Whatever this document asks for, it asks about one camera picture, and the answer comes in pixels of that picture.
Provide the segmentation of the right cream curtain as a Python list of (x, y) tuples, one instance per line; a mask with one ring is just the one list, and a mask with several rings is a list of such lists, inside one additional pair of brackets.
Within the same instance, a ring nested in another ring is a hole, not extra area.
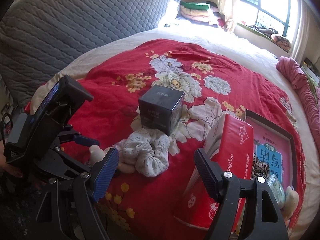
[(309, 39), (311, 14), (308, 5), (303, 0), (297, 0), (297, 2), (298, 18), (290, 57), (301, 64)]

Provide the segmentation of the beige plush toy purple bow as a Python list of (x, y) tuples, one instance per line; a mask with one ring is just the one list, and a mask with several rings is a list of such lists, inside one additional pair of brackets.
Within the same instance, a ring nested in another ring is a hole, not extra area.
[(288, 186), (285, 191), (285, 204), (281, 210), (286, 227), (289, 226), (290, 219), (298, 207), (299, 194), (292, 187)]

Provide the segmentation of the grey quilted headboard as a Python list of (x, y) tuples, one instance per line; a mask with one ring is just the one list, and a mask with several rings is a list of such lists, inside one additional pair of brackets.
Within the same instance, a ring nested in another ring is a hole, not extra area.
[(82, 54), (165, 26), (181, 0), (21, 0), (1, 20), (1, 78), (24, 107)]

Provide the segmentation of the red floral bedsheet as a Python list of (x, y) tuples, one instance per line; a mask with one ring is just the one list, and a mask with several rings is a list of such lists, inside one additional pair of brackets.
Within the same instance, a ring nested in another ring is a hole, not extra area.
[(121, 226), (138, 239), (201, 239), (173, 217), (194, 169), (193, 152), (223, 111), (236, 116), (253, 110), (293, 135), (303, 157), (299, 134), (286, 115), (287, 94), (262, 75), (201, 46), (173, 40), (148, 41), (125, 49), (91, 69), (79, 82), (93, 95), (70, 124), (103, 147), (126, 139), (141, 126), (138, 100), (152, 85), (171, 81), (184, 92), (182, 116), (171, 133), (169, 168), (154, 178), (120, 174), (108, 188), (121, 203), (103, 200)]

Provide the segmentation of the pink quilted duvet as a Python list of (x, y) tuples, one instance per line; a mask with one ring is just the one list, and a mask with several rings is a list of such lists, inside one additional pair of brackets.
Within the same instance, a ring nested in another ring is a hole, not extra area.
[(312, 85), (303, 69), (292, 58), (280, 57), (276, 69), (291, 83), (298, 95), (319, 152), (319, 87)]

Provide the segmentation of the bedding on window sill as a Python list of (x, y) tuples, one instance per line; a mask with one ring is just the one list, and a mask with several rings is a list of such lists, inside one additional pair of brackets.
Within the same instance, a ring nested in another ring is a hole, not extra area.
[(272, 41), (274, 44), (279, 46), (282, 50), (286, 51), (287, 53), (291, 49), (291, 42), (286, 37), (281, 36), (276, 31), (276, 29), (259, 27), (257, 25), (247, 26), (242, 23), (237, 23), (237, 25), (246, 29), (247, 31), (254, 33), (255, 35), (269, 39), (270, 41)]

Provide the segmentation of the black cube box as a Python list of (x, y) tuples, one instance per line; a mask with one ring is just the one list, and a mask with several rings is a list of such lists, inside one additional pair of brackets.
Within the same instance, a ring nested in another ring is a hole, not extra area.
[(183, 91), (152, 86), (138, 99), (142, 125), (171, 135), (182, 115), (183, 100)]

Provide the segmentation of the stack of folded blankets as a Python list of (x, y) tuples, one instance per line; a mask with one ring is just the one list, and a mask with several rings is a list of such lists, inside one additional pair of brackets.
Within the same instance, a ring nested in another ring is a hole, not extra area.
[(225, 16), (219, 11), (217, 4), (211, 1), (205, 3), (181, 2), (180, 14), (193, 23), (225, 26)]

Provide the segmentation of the green blanket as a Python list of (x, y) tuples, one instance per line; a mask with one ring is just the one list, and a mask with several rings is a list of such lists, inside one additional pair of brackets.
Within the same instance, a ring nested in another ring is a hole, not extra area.
[(317, 86), (315, 84), (315, 81), (308, 73), (306, 73), (306, 76), (308, 78), (308, 83), (309, 83), (309, 87), (310, 87), (311, 93), (313, 94), (313, 97), (315, 99), (317, 99), (317, 90), (316, 90)]

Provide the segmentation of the leopard print fabric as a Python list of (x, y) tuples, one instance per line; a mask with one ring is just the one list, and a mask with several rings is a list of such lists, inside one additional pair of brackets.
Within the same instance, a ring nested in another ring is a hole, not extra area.
[(263, 177), (264, 179), (267, 179), (269, 176), (270, 168), (268, 163), (260, 161), (258, 157), (255, 154), (253, 154), (251, 180), (254, 180), (258, 177)]

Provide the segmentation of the white floral scrunchie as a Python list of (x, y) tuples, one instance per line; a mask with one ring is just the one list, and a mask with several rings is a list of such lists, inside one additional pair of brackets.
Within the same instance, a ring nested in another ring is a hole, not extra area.
[(157, 129), (140, 128), (127, 139), (114, 144), (119, 153), (117, 169), (122, 173), (138, 172), (156, 177), (169, 168), (169, 155), (180, 152), (173, 135)]

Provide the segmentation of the window with dark frame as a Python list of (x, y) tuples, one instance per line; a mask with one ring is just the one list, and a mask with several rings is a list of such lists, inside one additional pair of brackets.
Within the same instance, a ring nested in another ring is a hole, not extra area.
[(298, 17), (297, 0), (240, 0), (239, 10), (242, 24), (272, 28), (293, 40)]

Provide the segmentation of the flat cardboard tray box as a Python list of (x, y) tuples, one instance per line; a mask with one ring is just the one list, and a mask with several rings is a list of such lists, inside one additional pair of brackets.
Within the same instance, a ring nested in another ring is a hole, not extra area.
[(281, 210), (287, 188), (298, 186), (297, 157), (293, 135), (259, 114), (245, 110), (241, 117), (253, 127), (251, 178), (267, 180)]

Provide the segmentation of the green tissue pack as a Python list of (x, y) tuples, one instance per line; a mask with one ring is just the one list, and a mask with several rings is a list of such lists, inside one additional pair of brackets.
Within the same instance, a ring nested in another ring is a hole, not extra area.
[(285, 192), (275, 174), (270, 175), (267, 179), (267, 183), (279, 205), (279, 208), (282, 209), (285, 206)]

